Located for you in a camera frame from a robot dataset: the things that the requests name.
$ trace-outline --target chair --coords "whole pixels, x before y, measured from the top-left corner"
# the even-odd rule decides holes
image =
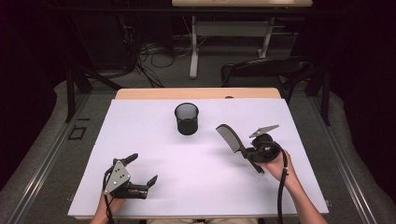
[[[225,64],[221,67],[221,87],[275,87],[289,103],[295,86],[308,78],[312,69],[313,64],[303,56]]]

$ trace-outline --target human hand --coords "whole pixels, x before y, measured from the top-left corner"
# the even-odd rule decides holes
[[[107,198],[108,201],[111,202],[110,210],[113,215],[116,214],[122,208],[123,204],[126,201],[126,199],[113,198],[110,194],[107,194]],[[107,207],[106,207],[105,197],[102,192],[100,195],[100,200],[95,215],[91,220],[91,224],[102,224],[102,223],[107,224],[108,218],[107,218],[106,210]]]
[[[285,181],[285,187],[287,188],[290,185],[290,182],[292,182],[292,180],[297,179],[297,175],[294,171],[294,166],[291,162],[291,157],[287,150],[285,150],[285,154],[286,154],[286,157],[288,158],[288,175],[287,175],[286,181]],[[283,168],[285,165],[283,162],[283,153],[282,152],[279,152],[279,154],[276,156],[276,158],[272,161],[256,162],[256,164],[267,169],[275,179],[280,181],[280,178],[282,177]]]

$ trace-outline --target black curtain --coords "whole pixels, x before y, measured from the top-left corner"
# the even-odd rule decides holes
[[[346,10],[352,17],[307,20],[292,54],[331,62],[331,89],[344,101],[353,144],[377,184],[396,202],[396,3],[392,0],[316,0],[319,9]]]
[[[48,121],[65,66],[34,1],[0,3],[0,36],[2,189]]]

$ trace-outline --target white tabletop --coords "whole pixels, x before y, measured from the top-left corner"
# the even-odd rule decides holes
[[[174,7],[311,7],[312,0],[173,0]]]
[[[185,102],[200,110],[199,129],[191,136],[177,132],[174,110]],[[257,174],[239,152],[232,153],[216,131],[222,123],[245,147],[257,128],[279,124],[270,134],[289,151],[319,212],[329,212],[285,101],[235,98],[113,100],[68,215],[92,217],[112,160],[138,153],[126,167],[131,182],[146,184],[155,175],[158,180],[146,200],[127,200],[117,217],[275,217],[278,181]],[[286,190],[283,213],[296,215]]]

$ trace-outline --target table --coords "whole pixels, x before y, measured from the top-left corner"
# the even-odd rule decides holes
[[[311,7],[312,0],[173,0],[174,7]],[[192,55],[190,78],[197,78],[198,35],[262,36],[259,57],[265,58],[273,32],[275,18],[269,21],[197,21],[192,16]]]
[[[174,110],[184,102],[200,109],[198,132],[191,136],[177,132]],[[239,153],[232,153],[215,131],[221,123],[233,127],[246,147],[248,136],[259,126],[279,124],[270,134],[290,152],[319,212],[329,212],[288,106],[277,89],[180,88],[118,92],[68,215],[91,218],[104,172],[113,158],[138,153],[139,158],[126,167],[131,182],[145,184],[155,175],[158,180],[146,200],[127,200],[118,218],[276,217],[278,182],[269,174],[257,174]],[[286,190],[283,213],[296,215]]]

